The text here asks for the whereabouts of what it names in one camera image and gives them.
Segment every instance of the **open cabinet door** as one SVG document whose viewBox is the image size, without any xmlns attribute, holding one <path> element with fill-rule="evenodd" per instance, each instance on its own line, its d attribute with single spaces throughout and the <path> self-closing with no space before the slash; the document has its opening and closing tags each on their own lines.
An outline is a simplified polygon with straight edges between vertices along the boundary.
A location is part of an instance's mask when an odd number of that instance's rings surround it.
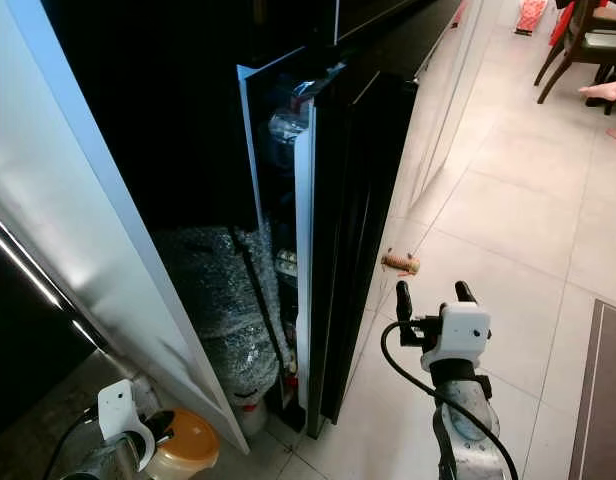
<svg viewBox="0 0 616 480">
<path fill-rule="evenodd" d="M 336 422 L 416 93 L 348 68 L 316 99 L 308 433 Z"/>
<path fill-rule="evenodd" d="M 119 354 L 248 451 L 35 0 L 0 0 L 0 218 Z"/>
</svg>

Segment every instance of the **floor mat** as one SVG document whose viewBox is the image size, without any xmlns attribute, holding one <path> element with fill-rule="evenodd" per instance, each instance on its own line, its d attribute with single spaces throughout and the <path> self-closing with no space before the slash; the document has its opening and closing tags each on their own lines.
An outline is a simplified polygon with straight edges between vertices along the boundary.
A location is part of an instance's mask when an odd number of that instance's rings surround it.
<svg viewBox="0 0 616 480">
<path fill-rule="evenodd" d="M 595 301 L 569 480 L 616 479 L 616 307 Z"/>
</svg>

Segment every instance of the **black cable wire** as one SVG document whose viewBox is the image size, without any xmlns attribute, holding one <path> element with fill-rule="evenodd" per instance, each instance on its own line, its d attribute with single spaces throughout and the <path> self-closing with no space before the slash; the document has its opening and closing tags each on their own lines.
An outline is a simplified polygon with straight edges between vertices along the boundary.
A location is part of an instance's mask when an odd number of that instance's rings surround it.
<svg viewBox="0 0 616 480">
<path fill-rule="evenodd" d="M 68 429 L 64 432 L 64 434 L 59 439 L 59 442 L 57 442 L 55 451 L 52 452 L 52 457 L 50 457 L 50 461 L 48 462 L 48 466 L 46 467 L 46 471 L 44 472 L 44 476 L 42 477 L 42 480 L 48 480 L 50 478 L 50 474 L 52 473 L 52 470 L 55 467 L 55 463 L 57 462 L 57 457 L 59 457 L 59 453 L 61 452 L 61 449 L 64 446 L 64 443 L 66 442 L 70 434 L 74 432 L 75 429 L 79 425 L 83 423 L 87 423 L 88 421 L 95 420 L 96 418 L 97 418 L 97 406 L 94 405 L 84 410 L 84 413 L 79 415 L 79 418 L 77 418 L 77 420 L 75 420 L 68 427 Z"/>
<path fill-rule="evenodd" d="M 504 460 L 506 461 L 506 465 L 508 465 L 508 470 L 510 470 L 511 480 L 519 480 L 519 477 L 517 475 L 517 469 L 515 468 L 515 464 L 512 461 L 512 458 L 510 457 L 508 450 L 506 450 L 506 447 L 504 447 L 501 441 L 497 438 L 497 436 L 494 433 L 490 431 L 488 427 L 486 427 L 483 423 L 481 423 L 481 421 L 477 417 L 475 417 L 472 413 L 470 413 L 464 407 L 462 407 L 455 401 L 450 400 L 449 398 L 446 398 L 441 393 L 437 392 L 436 390 L 433 390 L 432 388 L 430 388 L 428 385 L 426 385 L 422 381 L 417 380 L 415 377 L 410 375 L 406 370 L 404 370 L 403 368 L 401 368 L 401 366 L 399 366 L 399 364 L 395 361 L 394 358 L 392 358 L 392 356 L 390 355 L 390 352 L 388 352 L 388 346 L 386 345 L 386 339 L 388 338 L 388 334 L 392 330 L 394 330 L 395 328 L 401 325 L 408 325 L 412 327 L 414 326 L 414 323 L 413 322 L 393 322 L 390 325 L 388 325 L 384 329 L 383 333 L 381 334 L 381 351 L 384 354 L 386 361 L 390 364 L 392 368 L 394 368 L 397 371 L 397 373 L 399 373 L 406 380 L 408 380 L 409 382 L 413 383 L 415 386 L 422 389 L 424 392 L 426 392 L 431 397 L 434 397 L 437 400 L 445 403 L 449 407 L 454 408 L 459 413 L 464 415 L 468 420 L 470 420 L 479 430 L 483 432 L 484 435 L 486 435 L 486 437 L 490 439 L 492 443 L 495 444 L 495 447 L 499 449 L 499 451 L 501 452 L 501 455 L 504 457 Z"/>
</svg>

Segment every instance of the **orange container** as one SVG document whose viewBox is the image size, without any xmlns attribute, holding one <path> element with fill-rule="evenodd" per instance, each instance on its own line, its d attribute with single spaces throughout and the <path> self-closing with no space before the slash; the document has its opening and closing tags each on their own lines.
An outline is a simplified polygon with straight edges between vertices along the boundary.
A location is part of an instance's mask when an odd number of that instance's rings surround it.
<svg viewBox="0 0 616 480">
<path fill-rule="evenodd" d="M 146 473 L 154 480 L 188 480 L 195 473 L 211 468 L 219 458 L 219 440 L 203 418 L 181 408 L 170 427 L 174 437 L 157 448 Z"/>
</svg>

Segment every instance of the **bubble wrap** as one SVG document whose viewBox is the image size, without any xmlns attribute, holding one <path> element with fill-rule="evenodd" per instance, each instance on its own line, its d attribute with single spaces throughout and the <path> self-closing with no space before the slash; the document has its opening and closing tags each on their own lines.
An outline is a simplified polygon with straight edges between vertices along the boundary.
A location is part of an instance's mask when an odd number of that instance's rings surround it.
<svg viewBox="0 0 616 480">
<path fill-rule="evenodd" d="M 288 366 L 269 228 L 236 234 L 250 252 L 283 364 Z M 228 229 L 157 232 L 153 240 L 228 401 L 237 406 L 257 403 L 274 384 L 279 364 L 242 253 Z"/>
</svg>

